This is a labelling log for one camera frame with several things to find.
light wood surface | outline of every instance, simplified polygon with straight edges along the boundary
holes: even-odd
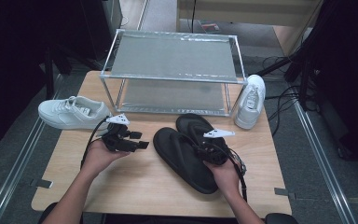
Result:
[[[240,85],[230,85],[236,99]],[[109,101],[99,72],[86,75],[78,95],[93,100]],[[114,161],[94,181],[85,211],[98,213],[171,215],[192,217],[234,217],[218,190],[205,195],[192,189],[157,154],[153,136],[163,127],[174,127],[178,115],[127,113],[130,131],[142,132],[140,140],[149,141],[147,149],[138,149],[126,158]],[[227,144],[245,161],[248,202],[261,217],[268,213],[291,214],[286,196],[276,195],[274,188],[284,189],[280,164],[263,110],[251,131],[240,129],[233,118],[205,117],[218,129],[230,130],[235,136],[225,137]],[[39,188],[32,201],[34,210],[44,210],[57,202],[69,188],[79,171],[80,161],[91,131],[62,131],[48,163],[43,179],[53,181],[50,189]]]
[[[294,52],[301,36],[318,14],[322,0],[199,0],[196,20],[273,25],[284,55]],[[177,0],[180,19],[192,19],[194,1]]]

black slipper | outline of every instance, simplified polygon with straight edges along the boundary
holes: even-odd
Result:
[[[217,191],[212,172],[197,156],[194,143],[187,136],[172,128],[162,128],[154,135],[153,144],[159,156],[188,185],[204,194]]]
[[[208,138],[205,133],[214,130],[214,127],[200,115],[184,114],[176,120],[176,129],[179,133],[187,135],[200,149],[199,156],[202,160],[221,165],[226,162],[227,156],[231,155],[223,137]]]

hand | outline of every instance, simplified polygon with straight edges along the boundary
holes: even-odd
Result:
[[[222,165],[215,165],[207,161],[204,164],[212,171],[214,181],[223,194],[227,195],[230,192],[240,193],[240,179],[231,160],[227,160]]]
[[[130,155],[130,152],[109,151],[102,140],[96,140],[89,145],[89,152],[81,171],[97,176],[101,171],[106,169],[112,161],[128,155]]]

person's left hand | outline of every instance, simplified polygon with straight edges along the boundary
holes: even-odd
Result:
[[[101,171],[106,169],[112,161],[128,155],[130,155],[130,152],[109,151],[102,140],[96,140],[89,145],[89,152],[81,171],[97,176]]]

shoe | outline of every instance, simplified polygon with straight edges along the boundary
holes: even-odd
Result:
[[[66,100],[48,100],[39,107],[39,117],[57,129],[95,129],[106,116],[112,116],[104,102],[92,101],[83,96],[71,96]],[[99,130],[106,129],[103,123]]]
[[[235,124],[243,129],[252,129],[261,114],[265,97],[266,86],[263,78],[258,75],[249,76],[248,85],[239,101]]]

